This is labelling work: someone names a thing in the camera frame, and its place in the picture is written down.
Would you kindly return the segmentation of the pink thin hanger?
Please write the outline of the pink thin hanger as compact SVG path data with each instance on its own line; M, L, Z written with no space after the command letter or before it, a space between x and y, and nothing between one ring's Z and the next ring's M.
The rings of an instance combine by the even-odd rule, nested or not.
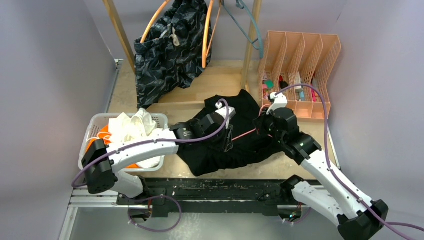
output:
M260 108L260 110L259 110L259 115L258 115L258 117L261 115L262 111L263 111L266 107L270 107L270 106L271 106L270 104L265 104L265 105L263 105L263 106ZM249 135L249 134L254 133L255 131L257 131L257 129L256 129L256 128L254 128L254 129L252 129L252 130L250 130L250 131L247 131L247 132L245 132L245 133L243 133L243 134L241 134L241 135L238 135L238 136L236 136L236 137L233 137L233 138L232 138L232 141L236 141L236 140L238 140L238 139L240 139L240 138L243 138L243 137L245 137L245 136L247 136L247 135Z

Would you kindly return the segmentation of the black shorts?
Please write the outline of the black shorts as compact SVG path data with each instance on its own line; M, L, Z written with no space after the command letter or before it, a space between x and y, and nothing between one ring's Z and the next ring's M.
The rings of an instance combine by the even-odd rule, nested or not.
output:
M202 119L207 114L213 113L220 99L225 99L228 105L236 110L235 116L230 120L230 124L233 125L233 138L255 128L253 120L258 117L260 107L250 93L243 89L236 96L215 95L205 99L204 108L195 115L195 118ZM199 177L219 170L237 169L260 163L281 151L281 146L272 137L259 135L255 131L233 141L233 148L227 152L216 151L211 143L202 141L183 144L177 155L188 165L191 173Z

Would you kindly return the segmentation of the pink plastic file organizer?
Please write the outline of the pink plastic file organizer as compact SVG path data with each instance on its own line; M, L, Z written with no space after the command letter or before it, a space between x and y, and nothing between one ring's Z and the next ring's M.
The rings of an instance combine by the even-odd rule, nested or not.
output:
M336 34L268 31L258 66L260 105L270 104L262 99L264 81L274 83L269 95L290 85L283 92L287 107L302 121L323 122L331 109L327 83L341 49Z

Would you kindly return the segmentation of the white shorts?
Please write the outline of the white shorts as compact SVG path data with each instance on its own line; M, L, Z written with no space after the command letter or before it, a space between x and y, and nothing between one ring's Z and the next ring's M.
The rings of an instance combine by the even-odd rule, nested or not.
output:
M153 134L168 128L168 118L161 113L150 113L141 108L133 115L121 113L110 118L105 127L106 135L103 141L106 144L123 144L131 141L146 140ZM126 167L128 173L155 172L164 163L164 157L154 157Z

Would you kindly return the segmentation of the orange shorts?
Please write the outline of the orange shorts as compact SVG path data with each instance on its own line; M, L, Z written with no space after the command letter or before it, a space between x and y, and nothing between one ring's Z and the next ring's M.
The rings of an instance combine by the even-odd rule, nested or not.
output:
M109 145L111 143L127 143L131 141L135 141L137 139L137 136L135 136L131 132L131 128L127 126L112 126L110 130L110 124L103 127L98 133L96 133L94 136L89 137L85 141L85 146L82 147L82 154L79 161L79 168L82 169L82 158L84 157L85 153L88 151L89 147L94 143L96 140L103 140L103 142L106 145Z

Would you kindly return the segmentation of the white plastic basket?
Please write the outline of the white plastic basket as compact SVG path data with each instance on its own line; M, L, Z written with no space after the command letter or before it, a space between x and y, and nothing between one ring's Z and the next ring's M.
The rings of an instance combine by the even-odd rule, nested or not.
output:
M90 138L93 137L96 133L98 133L103 127L107 126L109 123L109 119L111 118L115 118L117 116L119 116L119 113L99 113L96 114L95 116L93 116L93 118L91 119L86 133L85 133L85 137L84 137L84 141L83 144L81 146L81 150L80 150L80 154L79 154L79 160L78 160L78 167L79 167L79 162L81 159L81 154L82 154L82 148L85 146L85 141Z

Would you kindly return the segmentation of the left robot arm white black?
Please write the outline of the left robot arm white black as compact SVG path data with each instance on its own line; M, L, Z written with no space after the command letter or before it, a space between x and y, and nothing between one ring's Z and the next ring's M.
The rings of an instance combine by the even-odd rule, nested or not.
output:
M125 168L155 157L174 155L181 145L194 143L217 144L226 151L232 147L231 118L235 115L232 107L224 107L207 114L201 120L191 119L180 122L146 140L128 143L105 144L95 140L81 160L88 192L92 195L106 191L124 194L138 205L146 203L149 191L142 180L125 172Z

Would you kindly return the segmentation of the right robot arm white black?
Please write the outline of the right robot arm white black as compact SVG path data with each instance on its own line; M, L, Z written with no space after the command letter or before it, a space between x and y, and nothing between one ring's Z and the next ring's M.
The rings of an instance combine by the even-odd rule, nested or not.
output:
M297 117L286 107L265 108L253 121L260 134L273 137L284 154L312 174L327 191L323 193L293 175L281 184L280 196L288 204L306 204L330 220L345 240L369 240L383 228L389 208L357 188L331 161L309 134L300 131Z

